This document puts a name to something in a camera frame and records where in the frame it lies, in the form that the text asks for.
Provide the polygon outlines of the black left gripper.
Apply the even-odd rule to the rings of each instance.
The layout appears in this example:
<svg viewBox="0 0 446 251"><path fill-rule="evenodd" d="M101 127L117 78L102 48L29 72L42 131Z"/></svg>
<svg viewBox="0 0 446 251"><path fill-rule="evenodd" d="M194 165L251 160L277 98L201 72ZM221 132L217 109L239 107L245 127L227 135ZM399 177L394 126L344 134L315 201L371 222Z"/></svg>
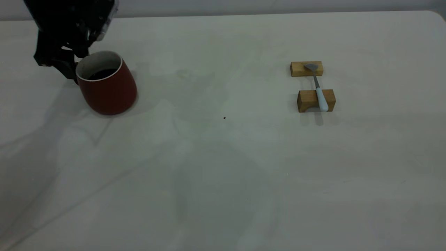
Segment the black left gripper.
<svg viewBox="0 0 446 251"><path fill-rule="evenodd" d="M24 3L39 31L36 62L55 67L78 84L75 55L85 58L89 47L97 41L105 25L105 1L26 0Z"/></svg>

